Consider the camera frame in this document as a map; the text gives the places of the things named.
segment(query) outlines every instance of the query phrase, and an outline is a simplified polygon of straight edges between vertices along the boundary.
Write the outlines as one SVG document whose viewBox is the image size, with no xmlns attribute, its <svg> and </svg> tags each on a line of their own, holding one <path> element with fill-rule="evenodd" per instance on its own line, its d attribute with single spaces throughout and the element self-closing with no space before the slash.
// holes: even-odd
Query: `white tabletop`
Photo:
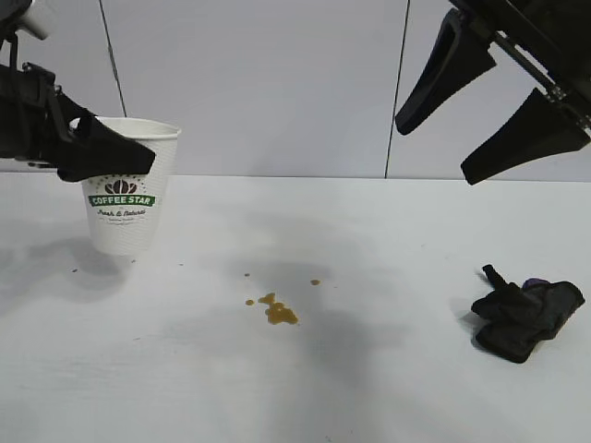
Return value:
<svg viewBox="0 0 591 443">
<path fill-rule="evenodd" d="M 487 263 L 591 288 L 590 195 L 176 177 L 132 262 L 93 251 L 78 185 L 4 174 L 0 441 L 587 441 L 591 309 L 524 365 L 468 311 Z M 269 292 L 298 325 L 245 305 Z"/>
</svg>

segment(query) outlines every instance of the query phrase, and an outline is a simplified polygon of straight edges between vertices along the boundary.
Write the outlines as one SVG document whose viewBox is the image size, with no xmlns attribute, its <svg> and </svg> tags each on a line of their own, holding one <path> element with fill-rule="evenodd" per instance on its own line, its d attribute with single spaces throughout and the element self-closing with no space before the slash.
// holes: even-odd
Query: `paper cup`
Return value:
<svg viewBox="0 0 591 443">
<path fill-rule="evenodd" d="M 138 118 L 97 118 L 156 153 L 148 175 L 102 175 L 82 182 L 94 247 L 105 254 L 135 255 L 150 247 L 156 233 L 181 131 Z"/>
</svg>

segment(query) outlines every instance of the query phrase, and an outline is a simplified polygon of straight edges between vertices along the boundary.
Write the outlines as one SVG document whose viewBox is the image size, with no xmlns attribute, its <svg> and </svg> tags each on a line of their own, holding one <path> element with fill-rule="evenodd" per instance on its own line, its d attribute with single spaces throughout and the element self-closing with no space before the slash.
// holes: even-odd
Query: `brown liquid stain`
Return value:
<svg viewBox="0 0 591 443">
<path fill-rule="evenodd" d="M 294 325 L 297 323 L 297 317 L 294 311 L 285 307 L 283 303 L 275 302 L 275 293 L 268 293 L 264 297 L 261 297 L 259 303 L 269 306 L 268 309 L 265 309 L 265 314 L 269 323 L 272 325 L 278 325 L 279 323 Z"/>
</svg>

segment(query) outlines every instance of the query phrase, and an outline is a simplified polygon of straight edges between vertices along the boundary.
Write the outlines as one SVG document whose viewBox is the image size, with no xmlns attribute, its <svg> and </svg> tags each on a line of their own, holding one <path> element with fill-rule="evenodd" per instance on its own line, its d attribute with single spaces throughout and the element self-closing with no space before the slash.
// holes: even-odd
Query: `cup rim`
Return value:
<svg viewBox="0 0 591 443">
<path fill-rule="evenodd" d="M 96 119 L 103 123 L 105 126 L 109 127 L 108 122 L 115 122 L 115 121 L 126 121 L 126 122 L 141 122 L 147 123 L 150 125 L 157 125 L 160 126 L 162 129 L 168 131 L 168 134 L 132 134 L 126 133 L 125 131 L 119 132 L 115 131 L 118 134 L 121 134 L 123 137 L 126 138 L 133 138 L 134 140 L 167 140 L 171 138 L 177 138 L 181 133 L 181 128 L 178 126 L 169 125 L 168 123 L 157 122 L 155 120 L 149 120 L 146 118 L 134 118 L 134 117 L 99 117 L 97 116 Z"/>
</svg>

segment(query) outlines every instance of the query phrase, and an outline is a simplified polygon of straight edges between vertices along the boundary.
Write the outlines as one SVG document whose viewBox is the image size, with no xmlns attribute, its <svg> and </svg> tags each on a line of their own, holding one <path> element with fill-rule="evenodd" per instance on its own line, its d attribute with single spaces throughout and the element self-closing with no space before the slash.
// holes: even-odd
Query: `crumpled black fabric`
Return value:
<svg viewBox="0 0 591 443">
<path fill-rule="evenodd" d="M 526 281 L 522 288 L 507 283 L 491 266 L 483 268 L 494 291 L 472 305 L 472 311 L 490 322 L 476 335 L 485 349 L 523 363 L 542 340 L 556 337 L 566 320 L 585 299 L 569 281 Z"/>
</svg>

